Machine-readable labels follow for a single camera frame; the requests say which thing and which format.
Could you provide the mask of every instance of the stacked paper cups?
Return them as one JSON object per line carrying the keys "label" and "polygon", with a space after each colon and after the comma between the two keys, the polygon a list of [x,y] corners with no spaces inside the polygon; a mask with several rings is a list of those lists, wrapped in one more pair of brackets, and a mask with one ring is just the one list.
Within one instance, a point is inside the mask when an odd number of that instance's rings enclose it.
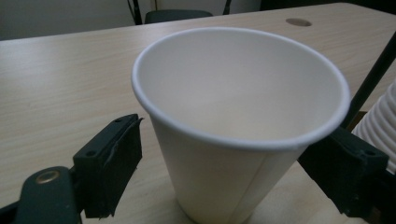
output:
{"label": "stacked paper cups", "polygon": [[396,171],[396,79],[352,131],[389,155],[388,170]]}

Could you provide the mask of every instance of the table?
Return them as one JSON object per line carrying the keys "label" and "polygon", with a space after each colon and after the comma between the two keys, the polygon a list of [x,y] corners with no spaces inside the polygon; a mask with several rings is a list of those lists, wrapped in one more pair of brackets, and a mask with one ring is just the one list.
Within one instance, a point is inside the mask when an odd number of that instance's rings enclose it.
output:
{"label": "table", "polygon": [[[311,26],[294,26],[300,18]],[[23,181],[41,169],[71,167],[73,155],[111,120],[137,113],[144,158],[114,218],[84,223],[192,223],[177,205],[148,114],[134,98],[137,55],[177,31],[233,26],[284,35],[318,50],[345,74],[353,95],[396,30],[396,17],[349,4],[289,8],[71,35],[0,42],[0,206],[19,199]],[[395,78],[394,63],[367,101]],[[247,221],[364,223],[339,215],[295,162]]]}

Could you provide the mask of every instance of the chair back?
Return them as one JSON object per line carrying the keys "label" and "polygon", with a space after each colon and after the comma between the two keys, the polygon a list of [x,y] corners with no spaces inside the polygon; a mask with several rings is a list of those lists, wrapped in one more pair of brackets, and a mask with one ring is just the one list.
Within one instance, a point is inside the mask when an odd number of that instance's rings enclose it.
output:
{"label": "chair back", "polygon": [[[132,18],[134,19],[134,24],[135,25],[141,25],[143,24],[142,22],[142,15],[140,13],[140,7],[139,7],[139,2],[138,0],[127,0],[128,2],[128,7],[129,10],[131,11]],[[230,14],[230,5],[231,5],[232,0],[227,0],[225,3],[225,7],[223,10],[223,15],[229,15]]]}

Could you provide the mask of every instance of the paper cup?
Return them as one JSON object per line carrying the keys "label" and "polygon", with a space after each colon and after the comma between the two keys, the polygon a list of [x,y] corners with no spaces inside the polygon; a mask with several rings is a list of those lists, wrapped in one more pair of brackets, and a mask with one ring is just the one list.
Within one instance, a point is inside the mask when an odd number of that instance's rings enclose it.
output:
{"label": "paper cup", "polygon": [[352,133],[387,153],[388,171],[396,173],[396,79]]}
{"label": "paper cup", "polygon": [[343,75],[283,36],[202,28],[147,47],[132,73],[182,209],[241,223],[312,143],[343,120]]}

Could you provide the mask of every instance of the chair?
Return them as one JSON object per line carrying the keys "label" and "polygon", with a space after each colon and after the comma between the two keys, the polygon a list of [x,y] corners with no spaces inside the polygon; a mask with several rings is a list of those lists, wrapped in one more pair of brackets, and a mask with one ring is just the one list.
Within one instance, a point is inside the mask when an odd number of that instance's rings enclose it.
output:
{"label": "chair", "polygon": [[[132,7],[130,0],[128,1],[128,7],[131,11],[132,17],[134,19],[134,24],[141,25],[142,17],[140,14],[139,4],[137,0],[133,0]],[[223,15],[230,14],[230,4],[232,0],[227,0]],[[164,21],[182,21],[189,19],[197,19],[203,17],[212,17],[210,12],[202,10],[188,10],[188,9],[166,9],[166,10],[156,10],[150,11],[146,14],[145,24],[164,22]]]}

